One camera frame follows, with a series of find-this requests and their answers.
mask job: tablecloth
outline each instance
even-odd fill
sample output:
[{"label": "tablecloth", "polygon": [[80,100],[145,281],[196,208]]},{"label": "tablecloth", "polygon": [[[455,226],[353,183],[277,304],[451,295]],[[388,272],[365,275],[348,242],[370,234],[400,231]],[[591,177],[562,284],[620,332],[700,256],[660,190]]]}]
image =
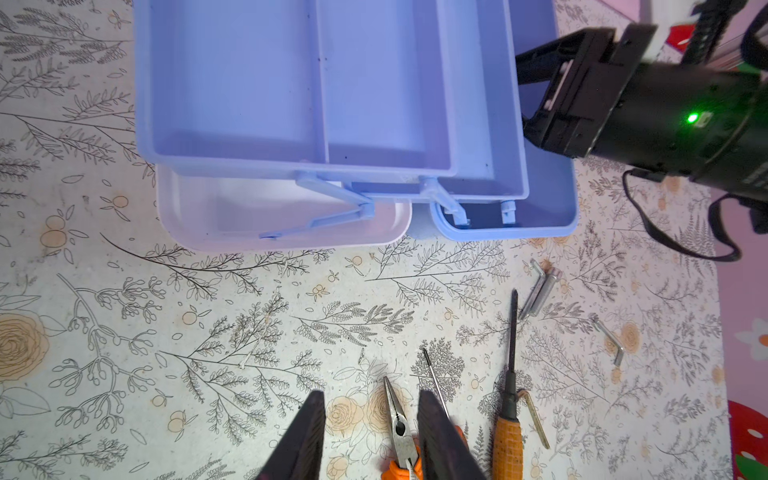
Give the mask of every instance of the tablecloth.
[{"label": "tablecloth", "polygon": [[[562,34],[627,24],[595,0],[556,5]],[[523,408],[525,477],[730,477],[715,269],[649,240],[621,165],[576,161],[569,237],[195,253],[162,227],[136,150],[131,7],[2,3],[0,478],[247,478],[312,389],[321,476],[377,478],[392,457],[382,378],[416,434],[422,347],[488,471],[510,292],[531,289],[531,258],[564,279],[518,326],[518,386],[551,443]],[[707,189],[632,188],[712,250]],[[620,368],[594,317],[624,343]]]}]

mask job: orange pliers handle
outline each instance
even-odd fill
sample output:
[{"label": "orange pliers handle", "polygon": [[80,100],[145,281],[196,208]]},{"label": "orange pliers handle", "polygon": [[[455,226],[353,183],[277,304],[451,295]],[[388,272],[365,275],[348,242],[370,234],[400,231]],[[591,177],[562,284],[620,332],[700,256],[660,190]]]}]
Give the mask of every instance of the orange pliers handle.
[{"label": "orange pliers handle", "polygon": [[[416,460],[416,465],[413,466],[413,473],[419,480],[424,480],[424,474],[422,473],[422,451],[417,446],[416,451],[419,453],[419,459]],[[389,470],[382,473],[382,480],[410,480],[410,474],[407,468],[400,468],[397,462],[392,460],[389,462]]]}]

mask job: leaf pattern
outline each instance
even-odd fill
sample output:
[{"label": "leaf pattern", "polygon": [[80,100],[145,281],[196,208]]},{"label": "leaf pattern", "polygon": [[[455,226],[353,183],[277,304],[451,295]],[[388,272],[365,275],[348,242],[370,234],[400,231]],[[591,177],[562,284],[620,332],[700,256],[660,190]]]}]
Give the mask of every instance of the leaf pattern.
[{"label": "leaf pattern", "polygon": [[[569,237],[192,251],[162,227],[137,148],[132,0],[6,4],[0,326],[24,326],[34,356],[0,368],[0,478],[252,478],[313,389],[330,419],[323,474],[378,477],[392,458],[382,378],[418,435],[418,392],[435,388],[421,348],[490,472],[510,292],[522,305],[531,259],[564,276],[515,336],[518,388],[551,443],[518,404],[525,477],[732,477],[713,265],[648,238],[622,165],[575,161]],[[629,23],[598,0],[554,6],[563,35]],[[708,189],[631,189],[672,237],[713,249]],[[621,367],[596,319],[627,347]]]}]

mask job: black cable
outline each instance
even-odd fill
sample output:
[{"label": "black cable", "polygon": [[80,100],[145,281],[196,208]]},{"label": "black cable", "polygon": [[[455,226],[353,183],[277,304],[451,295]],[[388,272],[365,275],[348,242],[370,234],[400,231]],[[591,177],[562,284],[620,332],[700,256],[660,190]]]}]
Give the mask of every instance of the black cable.
[{"label": "black cable", "polygon": [[723,225],[723,217],[720,214],[720,203],[727,198],[736,198],[735,196],[732,194],[725,194],[712,202],[710,205],[708,220],[710,223],[710,228],[712,229],[712,234],[718,241],[733,249],[733,251],[727,255],[713,257],[710,255],[703,255],[683,247],[677,241],[673,240],[672,237],[661,231],[659,227],[654,225],[653,222],[650,221],[650,218],[648,218],[648,215],[643,212],[643,208],[640,206],[640,204],[635,201],[634,198],[632,198],[632,195],[630,195],[629,186],[627,185],[628,175],[632,175],[633,177],[638,178],[645,178],[647,176],[647,172],[638,168],[627,170],[621,176],[621,183],[624,186],[624,194],[627,195],[627,199],[629,199],[632,205],[634,205],[634,207],[637,209],[637,212],[640,214],[640,219],[643,221],[643,228],[645,228],[645,231],[648,233],[648,235],[650,235],[650,238],[656,240],[658,243],[661,243],[665,247],[671,248],[672,250],[682,253],[683,255],[688,255],[689,257],[701,258],[703,260],[713,260],[715,262],[735,262],[741,258],[741,249],[733,242],[733,240],[730,239],[728,233],[725,231],[725,226]]}]

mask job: orange screwdriver handle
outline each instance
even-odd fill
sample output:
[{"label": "orange screwdriver handle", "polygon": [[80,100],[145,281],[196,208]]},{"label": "orange screwdriver handle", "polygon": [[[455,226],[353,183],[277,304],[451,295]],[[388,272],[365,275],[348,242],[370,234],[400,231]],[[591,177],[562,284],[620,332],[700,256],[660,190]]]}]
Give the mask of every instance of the orange screwdriver handle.
[{"label": "orange screwdriver handle", "polygon": [[[424,474],[422,474],[422,451],[419,447],[416,447],[416,451],[419,453],[419,459],[416,460],[416,465],[413,466],[413,473],[416,474],[416,477],[418,477],[419,480],[423,480]],[[411,475],[408,472],[408,469],[400,468],[397,465],[397,462],[394,460],[389,462],[389,469],[382,473],[382,480],[410,480],[410,478]]]},{"label": "orange screwdriver handle", "polygon": [[458,436],[460,436],[462,438],[462,442],[464,442],[464,445],[467,445],[467,448],[468,448],[469,444],[467,443],[467,438],[464,437],[464,432],[462,431],[462,427],[460,427],[458,425],[454,425],[454,427],[456,428],[456,431],[458,432]]},{"label": "orange screwdriver handle", "polygon": [[493,480],[523,478],[523,437],[520,422],[498,417],[493,436]]}]

